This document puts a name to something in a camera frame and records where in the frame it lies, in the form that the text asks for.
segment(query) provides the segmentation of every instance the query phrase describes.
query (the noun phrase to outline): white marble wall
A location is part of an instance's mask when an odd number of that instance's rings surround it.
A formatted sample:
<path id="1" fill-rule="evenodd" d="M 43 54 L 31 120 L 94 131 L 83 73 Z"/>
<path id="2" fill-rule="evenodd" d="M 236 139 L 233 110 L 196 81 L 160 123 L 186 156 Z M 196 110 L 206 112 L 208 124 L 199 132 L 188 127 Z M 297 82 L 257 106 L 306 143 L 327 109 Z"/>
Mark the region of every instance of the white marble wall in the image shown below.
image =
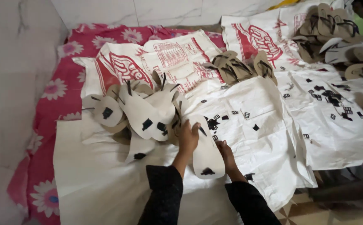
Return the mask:
<path id="1" fill-rule="evenodd" d="M 282 0 L 52 0 L 68 28 L 78 23 L 126 26 L 210 25 L 222 15 L 250 16 Z"/>
<path id="2" fill-rule="evenodd" d="M 67 33 L 50 0 L 0 0 L 0 224 L 23 220 L 6 189 L 25 156 L 36 102 Z"/>

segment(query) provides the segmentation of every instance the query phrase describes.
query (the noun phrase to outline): black sleeve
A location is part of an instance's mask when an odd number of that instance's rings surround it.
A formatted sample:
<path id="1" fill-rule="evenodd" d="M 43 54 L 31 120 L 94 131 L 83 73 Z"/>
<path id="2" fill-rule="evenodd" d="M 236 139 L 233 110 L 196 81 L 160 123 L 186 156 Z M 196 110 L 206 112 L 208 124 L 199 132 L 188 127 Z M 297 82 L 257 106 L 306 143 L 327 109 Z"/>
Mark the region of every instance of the black sleeve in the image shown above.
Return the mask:
<path id="1" fill-rule="evenodd" d="M 183 179 L 174 166 L 146 167 L 151 196 L 138 224 L 177 224 Z"/>
<path id="2" fill-rule="evenodd" d="M 238 213 L 244 225 L 277 224 L 281 225 L 275 214 L 269 209 L 264 197 L 247 182 L 235 181 L 226 184 L 230 202 Z"/>

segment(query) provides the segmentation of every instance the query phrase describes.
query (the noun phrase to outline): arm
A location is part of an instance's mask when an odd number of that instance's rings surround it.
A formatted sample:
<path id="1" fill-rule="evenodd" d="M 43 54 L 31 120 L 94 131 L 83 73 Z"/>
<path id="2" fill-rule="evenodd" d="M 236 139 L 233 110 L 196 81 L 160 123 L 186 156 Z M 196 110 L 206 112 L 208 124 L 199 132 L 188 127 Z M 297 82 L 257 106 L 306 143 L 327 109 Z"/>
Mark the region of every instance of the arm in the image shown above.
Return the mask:
<path id="1" fill-rule="evenodd" d="M 244 224 L 280 225 L 281 223 L 268 207 L 264 197 L 254 186 L 248 183 L 239 171 L 234 161 L 232 149 L 226 144 L 226 141 L 218 141 L 216 145 L 223 156 L 226 173 L 232 181 L 231 184 L 225 185 L 229 200 L 236 211 L 240 213 Z"/>
<path id="2" fill-rule="evenodd" d="M 184 171 L 198 144 L 199 125 L 196 123 L 191 129 L 188 120 L 182 125 L 179 152 L 171 166 L 147 165 L 147 176 L 152 193 L 138 224 L 178 223 Z"/>

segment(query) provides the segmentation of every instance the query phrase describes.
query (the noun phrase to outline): person's left hand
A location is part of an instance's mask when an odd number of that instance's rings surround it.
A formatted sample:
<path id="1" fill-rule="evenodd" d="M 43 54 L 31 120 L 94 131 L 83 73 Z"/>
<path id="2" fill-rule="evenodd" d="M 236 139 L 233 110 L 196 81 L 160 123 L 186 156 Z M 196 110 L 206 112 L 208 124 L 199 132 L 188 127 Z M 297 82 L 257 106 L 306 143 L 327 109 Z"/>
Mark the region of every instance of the person's left hand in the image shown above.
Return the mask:
<path id="1" fill-rule="evenodd" d="M 179 152 L 193 153 L 198 145 L 198 129 L 201 124 L 197 122 L 193 125 L 193 128 L 191 128 L 190 120 L 186 120 L 181 126 L 179 134 Z"/>

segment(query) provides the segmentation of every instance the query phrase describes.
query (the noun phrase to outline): pink floral fabric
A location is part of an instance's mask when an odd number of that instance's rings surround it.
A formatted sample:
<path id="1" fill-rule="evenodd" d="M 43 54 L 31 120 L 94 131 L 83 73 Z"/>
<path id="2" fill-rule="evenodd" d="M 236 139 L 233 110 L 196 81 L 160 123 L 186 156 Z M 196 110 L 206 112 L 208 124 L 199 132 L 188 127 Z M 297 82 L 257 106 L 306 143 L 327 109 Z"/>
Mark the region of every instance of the pink floral fabric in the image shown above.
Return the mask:
<path id="1" fill-rule="evenodd" d="M 67 42 L 58 48 L 59 65 L 41 96 L 34 118 L 34 135 L 27 156 L 18 165 L 7 192 L 28 218 L 43 225 L 58 225 L 59 204 L 52 163 L 57 120 L 81 119 L 80 91 L 85 80 L 84 67 L 72 57 L 96 57 L 106 43 L 135 43 L 169 39 L 193 31 L 162 26 L 126 27 L 120 24 L 80 24 Z M 222 35 L 206 32 L 212 42 L 225 51 Z"/>

